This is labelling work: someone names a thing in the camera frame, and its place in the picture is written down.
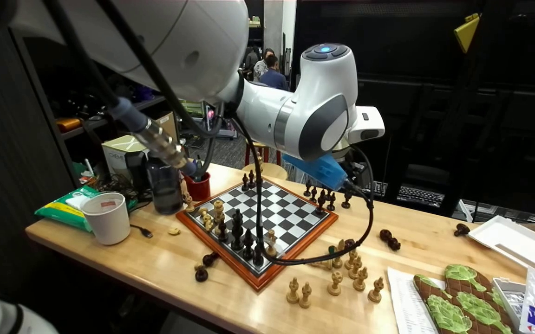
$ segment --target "chessboard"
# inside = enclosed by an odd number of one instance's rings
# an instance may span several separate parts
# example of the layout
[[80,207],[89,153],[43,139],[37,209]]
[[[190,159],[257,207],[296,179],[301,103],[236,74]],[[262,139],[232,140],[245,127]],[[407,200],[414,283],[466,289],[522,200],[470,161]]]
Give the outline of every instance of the chessboard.
[[[201,211],[214,209],[214,202],[223,202],[227,239],[219,241],[219,229],[206,229]],[[214,198],[201,202],[199,209],[190,213],[179,211],[177,216],[182,220],[203,242],[218,252],[251,287],[260,291],[266,287],[284,267],[275,265],[264,257],[262,263],[253,261],[244,254],[245,248],[232,246],[232,216],[236,209],[242,213],[244,229],[251,231],[253,242],[257,241],[257,190],[238,183]],[[327,229],[338,218],[336,213],[318,209],[310,200],[264,179],[262,181],[262,226],[264,239],[271,231],[279,257],[290,259],[299,255],[323,229]]]

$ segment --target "white robotic arm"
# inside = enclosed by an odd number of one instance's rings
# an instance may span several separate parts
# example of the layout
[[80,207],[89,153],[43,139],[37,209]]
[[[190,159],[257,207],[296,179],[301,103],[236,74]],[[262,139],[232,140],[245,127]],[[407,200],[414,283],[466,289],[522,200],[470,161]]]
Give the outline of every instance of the white robotic arm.
[[[62,0],[84,46],[99,62],[154,87],[125,38],[95,1]],[[238,64],[249,33],[244,0],[115,0],[180,98],[238,100]],[[13,25],[60,40],[39,0],[21,0]],[[314,159],[351,142],[381,137],[375,107],[357,107],[353,51],[318,44],[301,55],[296,92],[244,81],[238,116],[251,137],[301,159]]]

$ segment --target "cable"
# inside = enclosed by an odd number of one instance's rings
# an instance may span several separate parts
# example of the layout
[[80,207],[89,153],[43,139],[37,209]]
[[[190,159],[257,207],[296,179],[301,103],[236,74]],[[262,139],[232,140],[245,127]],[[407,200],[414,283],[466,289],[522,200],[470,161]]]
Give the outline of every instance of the cable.
[[[244,137],[247,140],[247,144],[253,144],[253,139],[247,131],[247,127],[244,126],[244,122],[240,120],[238,114],[234,114],[234,120],[236,124],[240,126],[240,129],[244,131]],[[316,261],[323,261],[323,259],[333,259],[333,257],[340,257],[344,255],[346,252],[351,252],[355,248],[359,248],[364,239],[370,235],[372,231],[372,226],[374,226],[374,185],[375,185],[375,179],[374,179],[374,168],[372,168],[372,163],[368,161],[366,153],[357,148],[357,152],[364,157],[364,163],[366,166],[370,168],[370,183],[372,183],[372,190],[370,192],[364,192],[362,189],[359,189],[357,185],[353,185],[351,181],[346,181],[346,190],[353,190],[355,194],[362,194],[364,202],[366,202],[366,207],[368,207],[368,224],[366,224],[366,229],[364,233],[351,244],[351,246],[346,246],[344,250],[336,250],[336,252],[329,252],[329,254],[323,254],[323,255],[312,255],[312,257],[296,257],[296,259],[284,259],[284,257],[277,257],[277,255],[271,255],[268,254],[266,246],[264,246],[264,228],[262,228],[262,168],[260,168],[260,161],[258,161],[258,155],[257,155],[257,150],[251,148],[251,153],[253,153],[253,164],[255,164],[255,170],[257,170],[257,244],[260,248],[260,252],[271,261],[271,263],[277,263],[277,265],[307,265],[307,263],[316,263]]]
[[192,114],[186,111],[186,107],[177,98],[175,90],[171,88],[169,81],[164,77],[160,68],[156,66],[151,53],[143,48],[141,40],[134,33],[134,29],[128,25],[125,16],[119,12],[119,9],[114,5],[112,0],[97,0],[101,9],[106,12],[106,16],[115,23],[121,36],[127,40],[127,44],[132,48],[136,57],[140,59],[141,66],[149,72],[151,79],[156,83],[160,92],[167,98],[171,105],[175,105],[177,114],[184,120],[188,127],[192,127],[195,133],[203,137],[216,137],[216,133],[210,133],[195,124]]
[[67,12],[63,10],[62,3],[58,0],[43,0],[47,10],[50,12],[52,20],[56,22],[67,48],[75,55],[75,59],[80,62],[82,70],[89,79],[93,81],[99,98],[110,105],[115,107],[119,103],[117,94],[106,85],[101,70],[97,64],[89,59],[84,44],[80,42],[80,36],[76,29],[73,27]]

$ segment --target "white cup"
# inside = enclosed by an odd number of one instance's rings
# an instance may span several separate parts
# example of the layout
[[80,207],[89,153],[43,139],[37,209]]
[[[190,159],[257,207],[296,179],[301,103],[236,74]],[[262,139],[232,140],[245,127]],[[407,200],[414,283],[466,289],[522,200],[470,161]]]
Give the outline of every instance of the white cup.
[[102,244],[115,244],[130,235],[130,216],[121,192],[101,192],[82,203],[82,211]]

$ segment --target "white paper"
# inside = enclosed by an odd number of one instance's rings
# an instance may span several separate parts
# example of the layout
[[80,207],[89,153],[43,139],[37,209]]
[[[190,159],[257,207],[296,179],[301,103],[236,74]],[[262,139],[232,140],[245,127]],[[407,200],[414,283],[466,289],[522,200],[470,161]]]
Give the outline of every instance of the white paper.
[[505,216],[492,216],[468,233],[513,261],[535,268],[535,231]]
[[400,334],[437,334],[437,326],[414,287],[414,274],[398,268],[387,268],[392,304]]

